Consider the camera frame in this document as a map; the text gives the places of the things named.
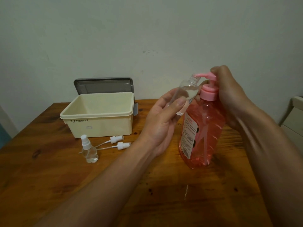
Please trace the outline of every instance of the transparent bottle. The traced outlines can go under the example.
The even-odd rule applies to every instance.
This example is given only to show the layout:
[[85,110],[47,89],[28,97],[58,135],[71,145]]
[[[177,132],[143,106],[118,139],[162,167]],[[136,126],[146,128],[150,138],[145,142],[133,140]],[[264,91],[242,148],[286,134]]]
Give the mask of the transparent bottle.
[[171,101],[168,103],[168,106],[171,105],[176,99],[179,99],[181,96],[184,96],[186,98],[186,103],[184,107],[176,113],[176,115],[183,115],[188,106],[190,105],[191,101],[195,98],[197,95],[197,92],[199,90],[198,82],[200,80],[200,77],[192,75],[189,80],[183,80],[172,97]]
[[95,163],[99,156],[97,155],[97,149],[92,146],[91,141],[87,138],[86,135],[81,136],[82,141],[82,154],[86,158],[88,163]]
[[225,124],[225,111],[217,99],[216,76],[199,74],[210,79],[201,90],[201,100],[192,103],[185,113],[179,152],[190,168],[210,164],[214,149]]

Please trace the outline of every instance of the hand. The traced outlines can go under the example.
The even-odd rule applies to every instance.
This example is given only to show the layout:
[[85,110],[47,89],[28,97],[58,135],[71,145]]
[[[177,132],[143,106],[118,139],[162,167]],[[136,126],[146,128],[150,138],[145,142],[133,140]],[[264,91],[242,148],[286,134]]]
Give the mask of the hand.
[[162,154],[167,149],[181,117],[176,113],[185,105],[185,97],[180,97],[167,107],[167,103],[176,91],[177,88],[170,90],[155,103],[147,115],[144,128],[138,138],[138,141],[142,141],[153,151],[154,156]]
[[[256,106],[250,101],[244,90],[233,78],[229,68],[225,65],[216,66],[210,70],[217,78],[219,86],[219,99],[226,111],[227,124],[236,130],[239,130],[239,118],[245,110],[252,110]],[[200,91],[203,84],[207,84],[209,80],[204,81],[199,86],[199,92],[195,100],[199,101]]]

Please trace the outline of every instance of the person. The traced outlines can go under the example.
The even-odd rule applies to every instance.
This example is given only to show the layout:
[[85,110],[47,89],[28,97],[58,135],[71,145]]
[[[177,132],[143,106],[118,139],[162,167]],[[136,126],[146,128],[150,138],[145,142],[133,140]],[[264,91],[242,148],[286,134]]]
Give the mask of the person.
[[[227,66],[214,67],[227,124],[242,136],[249,163],[274,225],[303,226],[303,158],[264,111],[248,99]],[[109,226],[150,162],[167,149],[181,97],[166,107],[176,89],[152,107],[138,139],[86,187],[42,218],[42,226]]]

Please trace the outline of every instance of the brand logo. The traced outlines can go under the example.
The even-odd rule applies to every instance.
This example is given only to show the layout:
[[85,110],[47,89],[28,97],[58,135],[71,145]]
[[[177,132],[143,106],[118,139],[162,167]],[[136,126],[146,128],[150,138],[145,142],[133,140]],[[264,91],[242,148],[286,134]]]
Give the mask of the brand logo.
[[83,120],[76,120],[76,119],[71,119],[71,122],[88,122],[88,119],[83,119]]

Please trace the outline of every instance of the white label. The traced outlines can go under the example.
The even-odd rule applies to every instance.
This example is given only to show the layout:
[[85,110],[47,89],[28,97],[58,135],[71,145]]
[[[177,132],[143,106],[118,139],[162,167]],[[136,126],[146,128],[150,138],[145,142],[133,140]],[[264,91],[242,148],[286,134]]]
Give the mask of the white label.
[[184,155],[190,159],[191,150],[194,145],[198,124],[185,113],[184,126],[181,137],[181,150]]

